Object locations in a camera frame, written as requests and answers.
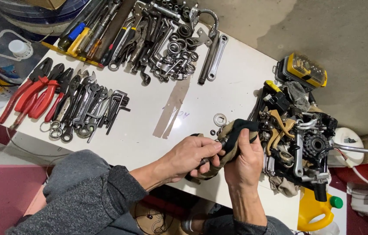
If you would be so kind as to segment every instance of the box-end wrench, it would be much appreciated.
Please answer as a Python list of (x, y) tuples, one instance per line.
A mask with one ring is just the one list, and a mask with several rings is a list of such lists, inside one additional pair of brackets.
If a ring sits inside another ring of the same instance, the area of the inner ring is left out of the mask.
[(210, 66), (210, 70), (207, 75), (207, 79), (209, 81), (214, 81), (214, 79), (216, 79), (217, 68), (219, 67), (220, 59), (222, 58), (224, 47), (226, 46), (228, 40), (229, 40), (228, 35), (226, 34), (220, 35), (219, 43), (214, 53), (212, 65)]

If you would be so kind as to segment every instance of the table surface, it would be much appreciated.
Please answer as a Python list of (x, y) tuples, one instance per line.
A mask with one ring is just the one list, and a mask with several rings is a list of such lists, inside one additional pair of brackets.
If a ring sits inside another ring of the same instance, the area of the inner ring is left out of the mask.
[[(203, 24), (198, 24), (196, 29), (199, 27), (208, 32)], [(124, 165), (129, 170), (155, 161), (193, 133), (212, 137), (210, 130), (218, 130), (213, 123), (215, 114), (224, 114), (228, 122), (248, 117), (256, 102), (256, 91), (262, 88), (265, 80), (274, 80), (273, 66), (277, 61), (229, 37), (216, 80), (206, 81), (205, 85), (200, 86), (197, 80), (207, 54), (207, 46), (199, 46), (196, 52), (200, 58), (195, 64), (197, 70), (189, 81), (160, 83), (151, 76), (151, 83), (144, 87), (139, 73), (130, 74), (124, 65), (119, 71), (111, 72), (107, 68), (97, 68), (50, 50), (45, 58), (51, 57), (54, 65), (64, 63), (65, 68), (74, 69), (74, 74), (79, 69), (86, 69), (90, 73), (94, 71), (99, 85), (128, 93), (130, 101), (127, 108), (131, 111), (121, 110), (109, 135), (105, 134), (104, 128), (98, 129), (89, 144), (87, 139), (81, 139), (75, 134), (70, 143), (50, 138), (49, 133), (39, 130), (45, 115), (39, 120), (26, 118), (18, 131), (71, 151), (90, 149), (109, 164)], [(12, 111), (4, 126), (11, 126), (17, 115)], [(170, 186), (232, 207), (223, 169), (216, 177), (200, 185), (183, 179)], [(280, 219), (291, 229), (297, 229), (299, 195), (289, 198), (275, 194), (264, 175), (258, 191), (266, 215)]]

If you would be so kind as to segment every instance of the blue screwdriver handle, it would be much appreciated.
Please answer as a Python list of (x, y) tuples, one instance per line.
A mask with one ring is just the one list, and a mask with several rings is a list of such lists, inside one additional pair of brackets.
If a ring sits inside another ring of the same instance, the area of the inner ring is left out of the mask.
[(71, 41), (74, 41), (78, 35), (80, 35), (80, 33), (84, 30), (85, 28), (85, 23), (80, 23), (74, 30), (72, 30), (72, 32), (70, 33), (70, 35), (68, 35), (68, 39)]

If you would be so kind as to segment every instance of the yellow plastic jug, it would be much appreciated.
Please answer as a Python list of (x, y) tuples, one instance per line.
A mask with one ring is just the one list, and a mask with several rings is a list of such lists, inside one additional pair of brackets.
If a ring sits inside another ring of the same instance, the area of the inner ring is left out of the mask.
[[(333, 213), (331, 212), (332, 207), (340, 209), (343, 206), (342, 199), (337, 196), (326, 193), (328, 200), (326, 202), (321, 202), (315, 199), (312, 190), (302, 187), (301, 191), (304, 192), (304, 196), (300, 200), (297, 230), (309, 232), (328, 226), (333, 221)], [(325, 215), (324, 218), (310, 223), (312, 219), (322, 214)]]

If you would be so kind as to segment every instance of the person's left hand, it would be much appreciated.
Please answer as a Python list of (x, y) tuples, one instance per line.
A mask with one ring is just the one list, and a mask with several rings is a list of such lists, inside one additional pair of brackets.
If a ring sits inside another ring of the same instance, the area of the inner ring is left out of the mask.
[[(178, 182), (188, 172), (192, 177), (197, 177), (209, 171), (210, 163), (219, 166), (217, 153), (221, 149), (222, 144), (211, 138), (188, 136), (157, 161), (158, 170), (165, 173), (167, 183)], [(206, 157), (212, 157), (211, 162), (195, 170), (200, 161)]]

